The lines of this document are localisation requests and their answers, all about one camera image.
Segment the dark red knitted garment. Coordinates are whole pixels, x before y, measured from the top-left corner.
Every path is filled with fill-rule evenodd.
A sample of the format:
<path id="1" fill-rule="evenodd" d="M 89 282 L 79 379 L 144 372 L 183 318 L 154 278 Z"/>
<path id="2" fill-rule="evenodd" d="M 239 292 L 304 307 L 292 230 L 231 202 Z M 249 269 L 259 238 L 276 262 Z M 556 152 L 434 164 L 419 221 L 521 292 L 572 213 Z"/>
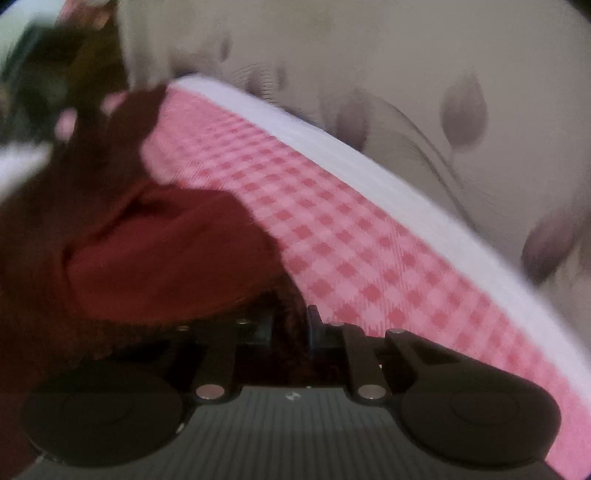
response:
<path id="1" fill-rule="evenodd" d="M 68 142 L 1 204 L 1 475 L 32 454 L 24 398 L 49 375 L 270 295 L 280 341 L 307 337 L 276 239 L 235 195 L 156 183 L 140 148 L 164 87 L 110 114 L 79 111 Z"/>

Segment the pink checked bed sheet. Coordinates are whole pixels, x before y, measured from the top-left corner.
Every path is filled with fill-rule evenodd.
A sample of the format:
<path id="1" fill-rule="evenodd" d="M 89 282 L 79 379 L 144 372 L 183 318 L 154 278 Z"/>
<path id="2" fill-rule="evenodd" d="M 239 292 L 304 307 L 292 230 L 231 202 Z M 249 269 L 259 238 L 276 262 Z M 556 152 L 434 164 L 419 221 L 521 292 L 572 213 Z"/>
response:
<path id="1" fill-rule="evenodd" d="M 325 323 L 372 344 L 392 393 L 349 397 L 264 295 L 49 375 L 24 398 L 32 461 L 9 479 L 586 479 L 590 364 L 476 239 L 358 152 L 204 79 L 165 87 L 140 152 L 158 184 L 226 191 L 276 239 Z M 276 382 L 198 403 L 174 331 L 273 319 Z"/>

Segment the beige leaf print curtain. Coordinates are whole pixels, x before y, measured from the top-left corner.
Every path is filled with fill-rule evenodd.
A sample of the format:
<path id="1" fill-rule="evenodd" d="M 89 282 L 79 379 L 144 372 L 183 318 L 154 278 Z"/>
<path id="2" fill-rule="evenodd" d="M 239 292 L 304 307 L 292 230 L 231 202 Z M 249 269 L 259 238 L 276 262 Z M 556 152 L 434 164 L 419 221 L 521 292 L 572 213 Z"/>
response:
<path id="1" fill-rule="evenodd" d="M 121 1 L 129 83 L 198 73 L 422 190 L 590 331 L 590 18 L 571 1 Z"/>

